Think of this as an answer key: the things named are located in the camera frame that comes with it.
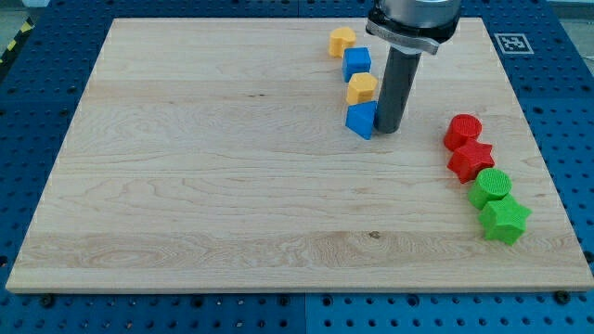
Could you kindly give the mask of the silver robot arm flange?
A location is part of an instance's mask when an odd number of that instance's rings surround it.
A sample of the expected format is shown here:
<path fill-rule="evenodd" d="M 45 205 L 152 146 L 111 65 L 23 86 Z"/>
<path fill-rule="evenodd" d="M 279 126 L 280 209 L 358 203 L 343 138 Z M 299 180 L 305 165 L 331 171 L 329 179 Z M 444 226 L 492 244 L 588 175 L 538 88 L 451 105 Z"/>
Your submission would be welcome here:
<path fill-rule="evenodd" d="M 455 33 L 460 0 L 374 0 L 366 31 L 407 55 L 435 55 Z"/>

